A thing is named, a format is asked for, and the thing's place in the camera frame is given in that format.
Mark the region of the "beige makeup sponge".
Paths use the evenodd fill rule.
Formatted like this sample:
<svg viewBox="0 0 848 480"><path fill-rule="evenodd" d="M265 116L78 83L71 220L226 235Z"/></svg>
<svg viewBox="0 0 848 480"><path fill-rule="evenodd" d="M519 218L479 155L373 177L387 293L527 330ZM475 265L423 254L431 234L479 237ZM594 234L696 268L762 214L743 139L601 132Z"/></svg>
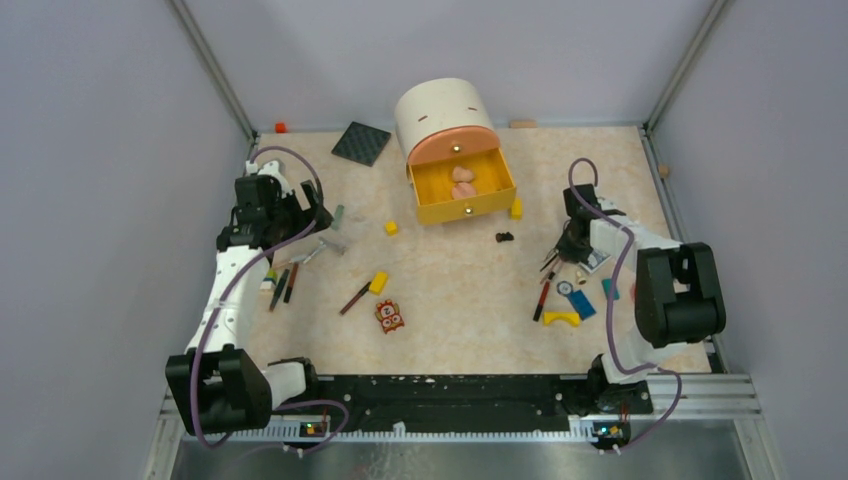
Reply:
<svg viewBox="0 0 848 480"><path fill-rule="evenodd" d="M452 170L451 178L456 183L471 183L475 179L475 174L470 169L462 166L456 166Z"/></svg>

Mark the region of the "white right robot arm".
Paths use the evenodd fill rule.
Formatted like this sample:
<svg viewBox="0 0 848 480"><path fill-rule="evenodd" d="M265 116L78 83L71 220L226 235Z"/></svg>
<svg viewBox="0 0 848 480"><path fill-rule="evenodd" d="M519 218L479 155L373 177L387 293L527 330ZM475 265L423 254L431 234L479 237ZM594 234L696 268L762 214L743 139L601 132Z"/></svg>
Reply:
<svg viewBox="0 0 848 480"><path fill-rule="evenodd" d="M592 366L600 376L586 385L589 404L612 412L626 400L625 384L643 380L686 345L725 329L719 275L710 246L644 228L599 199L591 184L567 188L563 197L569 221L555 246L557 256L570 263L585 263L594 252L614 257L613 286L622 269L635 275L635 325L621 338L609 337L607 352Z"/></svg>

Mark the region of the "cream round drawer organizer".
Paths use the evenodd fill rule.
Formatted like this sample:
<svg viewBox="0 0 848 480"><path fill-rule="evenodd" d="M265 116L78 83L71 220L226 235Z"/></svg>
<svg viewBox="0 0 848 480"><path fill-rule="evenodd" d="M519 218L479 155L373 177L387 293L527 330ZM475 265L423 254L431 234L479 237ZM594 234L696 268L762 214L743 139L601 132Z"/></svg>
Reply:
<svg viewBox="0 0 848 480"><path fill-rule="evenodd" d="M429 80L398 100L396 136L408 165L487 152L500 139L476 87L460 78Z"/></svg>

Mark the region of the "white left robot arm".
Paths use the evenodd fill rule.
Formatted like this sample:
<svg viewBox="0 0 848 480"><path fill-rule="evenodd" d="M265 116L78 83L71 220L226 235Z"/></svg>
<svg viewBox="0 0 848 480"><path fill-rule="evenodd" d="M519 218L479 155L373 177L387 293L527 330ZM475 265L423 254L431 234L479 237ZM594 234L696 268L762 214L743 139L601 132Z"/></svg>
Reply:
<svg viewBox="0 0 848 480"><path fill-rule="evenodd" d="M305 357L258 366L248 343L260 290L275 254L331 226L317 178L301 182L301 206L281 160L249 162L234 184L229 222L216 237L215 278L185 351L168 358L165 377L188 434L202 438L265 427L284 402L297 413L319 404Z"/></svg>

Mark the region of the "yellow drawer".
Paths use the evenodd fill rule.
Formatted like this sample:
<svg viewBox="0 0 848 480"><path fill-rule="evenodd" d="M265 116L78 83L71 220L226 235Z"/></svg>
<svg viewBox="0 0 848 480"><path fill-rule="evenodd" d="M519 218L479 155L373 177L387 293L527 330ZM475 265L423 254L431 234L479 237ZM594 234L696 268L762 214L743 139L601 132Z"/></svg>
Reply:
<svg viewBox="0 0 848 480"><path fill-rule="evenodd" d="M507 210L517 187L499 148L407 168L422 225Z"/></svg>

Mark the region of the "black makeup brush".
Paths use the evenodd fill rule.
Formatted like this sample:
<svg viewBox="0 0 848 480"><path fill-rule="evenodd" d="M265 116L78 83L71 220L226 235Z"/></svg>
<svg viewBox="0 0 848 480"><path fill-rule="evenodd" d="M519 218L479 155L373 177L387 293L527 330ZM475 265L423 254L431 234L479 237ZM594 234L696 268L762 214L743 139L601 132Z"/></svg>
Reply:
<svg viewBox="0 0 848 480"><path fill-rule="evenodd" d="M563 257L560 249L558 247L552 248L546 256L543 267L540 269L540 272L542 273L540 284L545 284L546 282L553 280L559 274L565 263L566 259Z"/></svg>

